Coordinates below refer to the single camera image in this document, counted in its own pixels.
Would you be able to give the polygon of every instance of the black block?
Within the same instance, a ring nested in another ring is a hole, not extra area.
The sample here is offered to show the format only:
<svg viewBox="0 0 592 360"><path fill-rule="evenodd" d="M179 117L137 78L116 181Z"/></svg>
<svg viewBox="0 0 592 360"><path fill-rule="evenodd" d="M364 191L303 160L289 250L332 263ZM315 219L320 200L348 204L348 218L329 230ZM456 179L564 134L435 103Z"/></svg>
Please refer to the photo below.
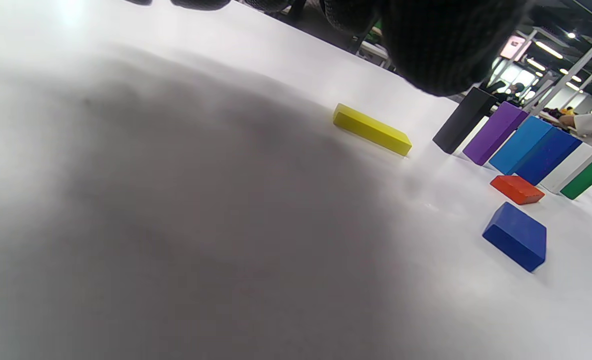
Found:
<svg viewBox="0 0 592 360"><path fill-rule="evenodd" d="M472 88L436 132L433 142L445 153L453 153L496 102L497 98L494 96L479 88Z"/></svg>

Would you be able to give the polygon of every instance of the toy block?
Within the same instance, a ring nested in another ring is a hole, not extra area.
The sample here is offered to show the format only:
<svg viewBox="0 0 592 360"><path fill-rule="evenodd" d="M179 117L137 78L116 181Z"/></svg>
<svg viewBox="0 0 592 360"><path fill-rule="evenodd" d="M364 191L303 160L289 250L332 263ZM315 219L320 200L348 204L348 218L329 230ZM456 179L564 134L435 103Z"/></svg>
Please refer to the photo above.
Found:
<svg viewBox="0 0 592 360"><path fill-rule="evenodd" d="M592 163L592 146L581 143L563 162L543 178L540 184L548 191L559 194L581 171Z"/></svg>
<svg viewBox="0 0 592 360"><path fill-rule="evenodd" d="M436 132L433 142L445 153L453 153L496 102L494 96L479 88L472 88Z"/></svg>
<svg viewBox="0 0 592 360"><path fill-rule="evenodd" d="M578 176L571 180L563 189L560 191L564 196L574 200L589 187L592 186L592 162L587 165Z"/></svg>
<svg viewBox="0 0 592 360"><path fill-rule="evenodd" d="M520 176L498 175L490 184L518 205L538 203L545 196Z"/></svg>
<svg viewBox="0 0 592 360"><path fill-rule="evenodd" d="M554 127L549 136L543 137L543 144L522 166L516 174L529 184L538 185L563 160L576 150L582 141L563 130Z"/></svg>
<svg viewBox="0 0 592 360"><path fill-rule="evenodd" d="M547 228L511 203L496 210L483 237L526 271L545 262Z"/></svg>
<svg viewBox="0 0 592 360"><path fill-rule="evenodd" d="M513 133L509 140L489 160L489 163L504 175L512 175L525 164L543 145L543 138L549 137L554 126L530 116Z"/></svg>
<svg viewBox="0 0 592 360"><path fill-rule="evenodd" d="M527 112L509 102L503 102L462 153L474 164L482 166L523 123L527 115Z"/></svg>
<svg viewBox="0 0 592 360"><path fill-rule="evenodd" d="M334 125L404 157L412 148L404 132L343 104L338 104L334 111Z"/></svg>

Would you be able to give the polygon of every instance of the yellow block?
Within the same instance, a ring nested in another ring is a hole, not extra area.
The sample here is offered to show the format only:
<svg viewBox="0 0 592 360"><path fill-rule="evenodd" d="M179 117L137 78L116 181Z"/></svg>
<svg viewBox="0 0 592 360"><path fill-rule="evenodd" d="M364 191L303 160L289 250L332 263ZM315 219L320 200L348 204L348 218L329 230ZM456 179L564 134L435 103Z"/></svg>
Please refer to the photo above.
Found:
<svg viewBox="0 0 592 360"><path fill-rule="evenodd" d="M412 148L410 138L405 135L405 132L396 130L343 104L338 104L334 110L334 125L401 154L403 157Z"/></svg>

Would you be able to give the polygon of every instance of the white pillar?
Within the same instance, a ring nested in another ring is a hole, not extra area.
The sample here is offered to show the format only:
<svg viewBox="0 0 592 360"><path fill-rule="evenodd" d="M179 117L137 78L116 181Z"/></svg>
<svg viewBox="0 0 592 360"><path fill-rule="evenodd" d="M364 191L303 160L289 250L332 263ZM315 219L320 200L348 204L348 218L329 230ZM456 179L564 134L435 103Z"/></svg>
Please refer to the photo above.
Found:
<svg viewBox="0 0 592 360"><path fill-rule="evenodd" d="M541 110L543 110L543 108L546 107L550 101L552 101L554 96L556 96L556 94L558 94L559 91L561 91L561 89L563 89L563 87L567 86L565 84L569 80L571 80L572 76L576 75L579 71L581 71L581 69L587 63L589 63L589 61L591 59L592 59L592 47L589 49L589 51L587 51L587 53L585 55L583 55L578 60L577 63L574 64L574 66L572 66L572 68L569 69L569 72L567 73L567 75L563 76L563 78L558 82L558 84L556 84L556 86L554 86L554 89L552 89L552 91L549 93L549 95L545 96L545 98L543 98L543 100L541 102L539 102L538 105L534 106L531 109L531 112L529 114L532 116L535 116L538 113L540 113Z"/></svg>

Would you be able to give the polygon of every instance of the gloved hand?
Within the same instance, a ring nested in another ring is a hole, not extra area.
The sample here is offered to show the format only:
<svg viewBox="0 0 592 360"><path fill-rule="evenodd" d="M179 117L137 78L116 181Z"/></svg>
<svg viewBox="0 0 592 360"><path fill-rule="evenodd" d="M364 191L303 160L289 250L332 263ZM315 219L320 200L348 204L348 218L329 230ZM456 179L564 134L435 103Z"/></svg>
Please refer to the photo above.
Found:
<svg viewBox="0 0 592 360"><path fill-rule="evenodd" d="M152 0L130 0L146 5ZM230 0L171 0L180 7L216 10ZM246 0L278 12L289 0ZM350 34L382 19L385 47L396 70L435 96L465 91L491 64L533 0L321 0L327 20Z"/></svg>

